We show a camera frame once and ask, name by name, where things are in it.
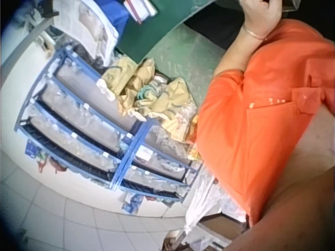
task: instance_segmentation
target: green surface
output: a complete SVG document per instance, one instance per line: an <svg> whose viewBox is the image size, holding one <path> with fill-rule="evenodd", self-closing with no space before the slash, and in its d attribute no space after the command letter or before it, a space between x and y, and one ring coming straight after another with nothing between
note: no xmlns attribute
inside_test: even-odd
<svg viewBox="0 0 335 251"><path fill-rule="evenodd" d="M120 44L124 54L139 63L147 53L173 28L214 0L150 0L158 10L141 25L129 18Z"/></svg>
<svg viewBox="0 0 335 251"><path fill-rule="evenodd" d="M186 80L198 107L203 102L213 72L225 50L182 24L166 35L147 55L159 71Z"/></svg>

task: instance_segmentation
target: hand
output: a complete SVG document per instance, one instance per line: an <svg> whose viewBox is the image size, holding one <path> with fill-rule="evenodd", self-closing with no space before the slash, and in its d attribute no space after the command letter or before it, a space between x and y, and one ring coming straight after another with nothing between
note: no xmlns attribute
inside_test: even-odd
<svg viewBox="0 0 335 251"><path fill-rule="evenodd" d="M243 8L245 27L259 37L267 37L282 17L282 0L239 0Z"/></svg>

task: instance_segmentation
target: shelving unit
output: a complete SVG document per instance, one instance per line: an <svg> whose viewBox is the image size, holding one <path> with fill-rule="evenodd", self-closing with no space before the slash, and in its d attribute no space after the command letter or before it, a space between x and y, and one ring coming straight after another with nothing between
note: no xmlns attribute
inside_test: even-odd
<svg viewBox="0 0 335 251"><path fill-rule="evenodd" d="M82 72L83 76L85 75L85 78L90 78L87 83L80 83L83 89L78 90L78 92L81 92L81 94L78 94L76 91L77 87L75 84L72 82L69 83L69 79L71 78L66 80L68 83L60 81L60 79L62 79L60 73L63 69L65 69L62 67L64 66L66 60L71 60L73 64L80 69L80 73ZM57 62L57 69L54 71L50 70L51 64L55 64ZM104 105L105 102L101 101L102 99L98 98L100 101L100 103L98 102L98 105L94 104L94 100L90 99L90 97L87 97L88 101L85 100L85 98L83 98L83 94L86 93L87 89L97 88L95 86L95 82L99 78L100 75L98 72L88 65L74 51L72 51L72 47L70 45L66 45L66 47L59 50L55 54L50 63L36 79L36 82L33 84L32 90L29 92L29 95L27 96L19 113L15 130L21 131L36 146L44 150L56 161L60 162L64 166L67 166L71 171L81 173L84 177L89 179L98 180L99 182L104 183L105 187L112 190L120 188L123 191L130 191L144 196L155 197L166 202L183 201L187 192L178 194L177 190L176 192L155 190L153 187L133 182L125 178L127 171L132 166L135 166L136 170L142 173L144 177L145 175L150 175L151 177L154 177L157 182L163 182L165 185L171 184L171 188L180 187L184 189L178 189L178 191L187 191L196 179L201 166L199 168L194 168L192 166L192 162L189 164L184 163L180 159L176 159L146 142L146 135L148 134L150 128L153 125L159 124L156 120L148 119L147 122L140 122L133 121L133 119L130 118L122 118L121 121L119 121L120 118L118 116L113 117L113 114L108 115L106 114L107 109L105 109L105 107L101 108L101 105ZM41 80L43 79L45 79L44 86L41 86L43 85L41 84ZM52 105L47 103L43 99L43 95L46 93L48 86L51 84L57 86L64 98L72 98L80 109L85 109L85 114L87 113L89 116L96 116L101 124L106 124L109 126L108 128L117 131L118 135L120 135L118 141L119 148L112 149L112 147L107 146L93 136L88 135L85 133L83 128L78 127L72 121L69 121L67 117L59 114L59 110L56 110ZM108 161L118 163L118 166L113 170L105 171L66 151L64 147L53 142L50 137L48 137L46 131L44 134L31 123L32 117L28 112L26 112L26 108L28 106L33 106L39 114L46 117L48 121L50 121L63 133L66 133L68 136L74 138L78 144L88 147L90 151L94 152L94 154L97 154L99 157L104 157ZM148 167L136 160L136 154L141 146L147 147L153 153L156 153L170 162L174 162L176 165L180 166L181 169L184 169L184 171L179 174L180 177L175 178L173 175L169 175L167 171ZM192 174L192 180L189 180L186 177L189 174Z"/></svg>

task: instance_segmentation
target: blue shelf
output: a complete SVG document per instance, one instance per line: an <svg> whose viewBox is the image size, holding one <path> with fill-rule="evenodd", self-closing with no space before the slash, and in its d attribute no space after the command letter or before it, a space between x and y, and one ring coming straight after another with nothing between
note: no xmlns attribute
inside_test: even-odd
<svg viewBox="0 0 335 251"><path fill-rule="evenodd" d="M65 52L67 56L75 62L91 79L93 79L95 82L98 81L99 78L101 78L101 75L99 72L97 72L95 69L93 69L85 60L83 60L80 56L77 55L76 52L72 50L72 46L68 45L65 47Z"/></svg>
<svg viewBox="0 0 335 251"><path fill-rule="evenodd" d="M69 135L74 132L77 135L77 140L90 149L94 150L95 152L99 154L104 154L105 152L108 153L108 158L112 159L114 161L120 162L121 160L116 157L117 153L106 146L96 142L86 134L84 134L82 131L78 130L76 127L72 126L70 123L68 123L66 120L64 120L62 117L60 117L55 111L53 111L50 107L48 107L47 104L45 104L41 100L36 100L33 102L33 105L42 113L45 115L50 121L52 121L54 124L56 124L61 130L68 133Z"/></svg>
<svg viewBox="0 0 335 251"><path fill-rule="evenodd" d="M131 182L128 180L123 180L120 185L120 189L123 191L130 191L144 196L151 196L156 198L161 198L164 200L181 201L175 192L167 191L154 191L152 188Z"/></svg>
<svg viewBox="0 0 335 251"><path fill-rule="evenodd" d="M50 64L56 59L61 56L62 61L65 61L65 58L69 58L73 62L75 62L82 71L88 75L91 79L94 81L97 81L99 78L101 78L101 75L98 71L93 69L87 62L85 62L80 56L78 56L73 50L72 47L65 47L61 50L58 50L56 55L53 57L53 59L49 62L47 67L42 71L42 73L37 78L36 82L33 84L32 89L30 90L25 103L20 111L18 120L15 125L15 130L19 129L25 136L27 136L30 140L33 141L33 143L43 149L47 154L52 156L56 161L60 162L64 166L67 166L71 171L75 173L80 173L85 178L89 178L95 181L98 181L98 183L102 183L106 185L105 187L115 189L119 187L123 191L130 191L137 194L141 194L144 196L150 196L150 197L156 197L162 200L169 200L173 202L183 202L183 200L186 198L186 195L184 197L179 196L176 192L168 192L168 191L156 191L151 187L144 186L142 184L138 184L135 182L131 182L129 180L124 179L124 176L129 170L129 168L133 165L137 167L137 170L140 172L145 173L146 171L150 172L150 175L157 177L157 179L166 180L167 182L171 184L176 184L178 186L183 187L191 187L194 183L195 178L197 177L200 168L198 170L190 167L190 163L185 164L182 161L179 161L175 159L174 157L155 149L154 147L150 146L145 142L145 137L148 134L150 128L154 124L159 124L159 122L155 119L148 119L145 123L135 123L133 128L130 130L130 132L127 132L117 124L113 123L107 117L104 115L104 113L99 112L98 109L95 109L94 106L91 107L90 104L87 104L86 102L82 101L79 96L77 96L74 92L72 92L69 88L67 88L62 82L60 82L55 76L48 74L48 68ZM100 118L103 122L107 123L111 127L118 130L120 133L124 135L129 135L130 138L128 138L128 141L126 142L129 147L127 151L124 152L124 154L119 154L116 152L116 149L110 149L109 147L100 144L96 140L92 139L90 136L83 133L80 128L76 128L71 123L67 122L64 118L62 118L59 114L57 114L55 111L53 111L45 102L41 100L41 91L38 94L34 94L33 98L31 98L32 93L34 92L35 87L37 86L39 80L44 76L47 75L51 81L53 81L55 84L58 85L58 87L66 93L66 95L71 96L78 104L88 107L87 111L90 112L93 115L96 115L98 118ZM113 161L117 161L119 163L119 167L115 171L106 172L104 170L101 170L87 162L84 162L83 160L77 158L76 156L72 155L71 153L67 152L65 149L63 149L61 146L58 146L54 142L52 142L47 135L44 135L42 132L40 132L37 128L32 125L29 120L23 121L22 116L24 114L24 110L26 109L27 105L29 104L29 101L31 100L31 103L42 113L44 114L50 121L52 121L54 124L56 124L61 130L68 134L75 133L76 139L92 149L93 151L96 151L99 154L108 153L108 158L112 159ZM143 165L136 161L136 152L139 149L139 147L143 145L150 150L157 153L160 157L166 158L171 162L174 162L181 167L185 168L185 174L188 171L191 173L195 173L195 178L193 180L188 180L188 184L185 184L182 182L182 180L185 179L175 179L173 177L170 177L167 174L162 174L157 170L151 169L150 167Z"/></svg>
<svg viewBox="0 0 335 251"><path fill-rule="evenodd" d="M148 171L148 172L150 172L150 174L152 176L155 176L155 177L157 177L159 179L166 180L166 181L168 181L170 183L177 184L177 185L180 185L180 186L188 187L188 184L185 184L185 183L183 183L181 181L175 180L175 179L173 179L171 177L168 177L166 175L159 174L155 170L147 168L146 166L144 166L144 165L142 165L142 164L140 164L140 163L138 163L136 161L133 161L131 164L133 166L135 166L137 168L137 170L140 171L140 172L142 172L142 173L145 173L146 171Z"/></svg>
<svg viewBox="0 0 335 251"><path fill-rule="evenodd" d="M59 88L65 92L67 95L71 96L78 104L80 105L89 105L87 103L85 103L84 101L82 101L75 93L73 93L72 91L70 91L65 85L63 85L63 83L61 83L55 76L52 76L49 78L51 81L55 82ZM119 132L123 133L124 135L127 135L128 132L124 129L122 129L121 127L119 127L118 125L114 124L113 122L111 122L110 120L108 120L105 116L103 116L101 113L99 113L98 111L96 111L94 108L92 108L89 105L89 108L87 109L89 112L91 112L92 114L94 114L95 116L97 116L98 118L100 118L103 122L109 124L111 127L115 128L116 130L118 130Z"/></svg>
<svg viewBox="0 0 335 251"><path fill-rule="evenodd" d="M70 170L76 173L81 173L85 176L90 177L91 179L100 180L101 182L108 185L113 178L114 173L101 170L65 151L64 149L50 141L29 122L24 125L20 124L18 129L31 141L33 141L36 146L43 149L47 154L52 156L56 161L67 166Z"/></svg>

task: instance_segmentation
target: white tile floor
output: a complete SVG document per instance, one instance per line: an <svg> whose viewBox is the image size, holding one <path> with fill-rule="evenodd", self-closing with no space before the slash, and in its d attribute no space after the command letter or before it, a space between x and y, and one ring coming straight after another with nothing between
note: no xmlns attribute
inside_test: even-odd
<svg viewBox="0 0 335 251"><path fill-rule="evenodd" d="M45 187L7 156L1 166L1 214L25 229L31 251L159 251L183 218L143 218L95 209Z"/></svg>

